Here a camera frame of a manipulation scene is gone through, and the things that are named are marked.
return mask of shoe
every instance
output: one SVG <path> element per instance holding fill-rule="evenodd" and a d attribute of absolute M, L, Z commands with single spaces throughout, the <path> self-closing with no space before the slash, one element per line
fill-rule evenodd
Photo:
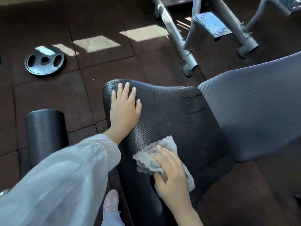
<path fill-rule="evenodd" d="M 118 211 L 119 196 L 117 190 L 110 190 L 103 202 L 103 216 L 110 213 L 120 213 Z"/>

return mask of light blue pants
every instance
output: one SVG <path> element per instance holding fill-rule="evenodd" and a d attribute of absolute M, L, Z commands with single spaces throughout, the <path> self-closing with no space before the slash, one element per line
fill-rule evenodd
<path fill-rule="evenodd" d="M 124 226 L 119 213 L 106 213 L 103 216 L 101 226 Z"/>

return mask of sleeve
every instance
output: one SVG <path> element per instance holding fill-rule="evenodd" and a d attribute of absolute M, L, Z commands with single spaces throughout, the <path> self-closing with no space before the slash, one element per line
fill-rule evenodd
<path fill-rule="evenodd" d="M 53 153 L 0 198 L 1 225 L 93 225 L 120 157 L 104 134 Z"/>

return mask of cleaning rag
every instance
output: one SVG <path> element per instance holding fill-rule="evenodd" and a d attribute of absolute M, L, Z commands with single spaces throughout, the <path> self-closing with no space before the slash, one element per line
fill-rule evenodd
<path fill-rule="evenodd" d="M 176 156 L 178 155 L 177 146 L 171 136 L 168 136 L 162 140 L 157 142 L 151 143 L 142 150 L 138 151 L 134 156 L 133 159 L 137 161 L 137 170 L 139 172 L 143 172 L 145 174 L 153 175 L 155 172 L 160 172 L 165 181 L 167 181 L 167 176 L 165 171 L 162 169 L 159 163 L 157 163 L 151 156 L 151 153 L 159 153 L 156 146 L 159 145 L 162 148 L 166 148 L 172 151 Z M 183 164 L 185 169 L 186 178 L 187 178 L 187 186 L 188 191 L 192 191 L 194 189 L 194 180 L 191 176 L 190 172 L 188 171 L 187 167 Z"/>

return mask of diamond plate step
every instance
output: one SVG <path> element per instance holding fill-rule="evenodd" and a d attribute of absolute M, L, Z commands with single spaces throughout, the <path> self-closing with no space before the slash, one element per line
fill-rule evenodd
<path fill-rule="evenodd" d="M 195 15 L 195 19 L 197 23 L 203 26 L 214 38 L 232 33 L 212 12 L 197 14 Z"/>
<path fill-rule="evenodd" d="M 279 1 L 279 5 L 282 5 L 292 13 L 301 10 L 301 0 L 277 0 L 277 1 Z"/>

